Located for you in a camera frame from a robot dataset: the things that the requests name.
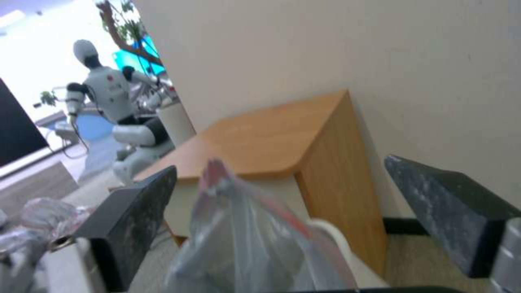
metal cylinder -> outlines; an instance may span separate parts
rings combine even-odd
[[[521,218],[506,223],[490,280],[490,292],[521,293]]]

cable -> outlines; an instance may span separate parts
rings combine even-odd
[[[87,146],[87,144],[85,143],[85,141],[80,136],[80,131],[78,130],[78,125],[76,123],[71,123],[71,125],[72,125],[72,128],[74,129],[74,132],[76,133],[76,135],[80,139],[81,144],[83,144],[83,147],[85,148],[85,153],[83,153],[81,155],[78,155],[78,156],[70,156],[69,154],[67,154],[67,152],[65,151],[65,139],[61,139],[61,146],[63,147],[63,149],[62,149],[63,154],[67,158],[72,159],[72,160],[76,160],[78,158],[81,158],[81,157],[84,157],[84,156],[88,155],[90,150],[89,150],[89,147]]]
[[[81,157],[84,157],[86,155],[89,154],[89,147],[87,146],[87,144],[85,143],[85,141],[80,137],[80,133],[78,131],[78,127],[76,126],[76,124],[73,124],[72,125],[72,128],[74,129],[74,132],[75,134],[78,136],[78,138],[80,139],[81,143],[83,144],[83,147],[85,148],[85,153],[81,154],[81,155],[78,155],[78,156],[71,156],[69,154],[67,154],[67,152],[65,151],[65,148],[68,147],[67,145],[65,145],[65,139],[61,139],[61,151],[63,152],[63,154],[71,159],[71,160],[76,160],[76,159],[79,159]],[[47,141],[47,139],[49,138],[49,135],[53,132],[52,129],[49,129],[49,131],[45,134],[45,141]],[[49,143],[47,143],[47,148],[51,151],[52,154],[58,152],[56,150],[53,150],[51,148],[51,146],[49,145]]]
[[[105,120],[110,122],[110,120],[105,116],[105,113],[103,113],[103,110],[100,110],[100,107],[99,107],[98,101],[97,101],[96,92],[94,91],[94,89],[90,85],[88,85],[86,83],[84,83],[84,85],[89,89],[89,96],[94,101],[94,105],[96,105],[96,111],[99,113],[100,116],[105,118]]]

black panel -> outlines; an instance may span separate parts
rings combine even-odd
[[[429,235],[425,228],[414,218],[383,218],[387,234]]]
[[[0,105],[0,166],[48,146],[2,79]]]
[[[389,155],[385,167],[419,222],[469,277],[488,277],[506,221],[521,211],[467,175]]]

plastic wrap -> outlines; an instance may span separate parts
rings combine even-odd
[[[355,288],[338,247],[284,204],[210,161],[191,238],[163,292],[276,292]]]
[[[17,227],[0,235],[0,251],[22,252],[36,263],[45,252],[47,242],[48,233],[45,231]]]
[[[91,210],[51,198],[35,198],[22,209],[22,225],[48,233],[49,239],[72,234],[90,216]]]
[[[22,226],[0,235],[0,250],[22,252],[37,262],[49,241],[72,234],[91,210],[55,199],[36,198],[28,201],[20,214]]]

white robot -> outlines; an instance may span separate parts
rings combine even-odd
[[[96,48],[90,41],[76,41],[74,54],[90,72],[83,84],[67,85],[65,102],[69,117],[67,123],[56,126],[56,134],[71,141],[78,139],[75,137],[79,135],[76,119],[85,106],[85,97],[88,97],[98,112],[115,124],[114,138],[127,144],[118,151],[113,168],[124,184],[131,184],[136,173],[172,150],[174,145],[159,118],[143,119],[134,115],[136,108],[130,97],[129,83],[148,85],[154,93],[149,101],[156,104],[160,104],[155,100],[160,101],[161,95],[169,94],[168,89],[165,89],[168,86],[164,86],[159,78],[149,77],[129,66],[124,67],[123,71],[102,66]]]

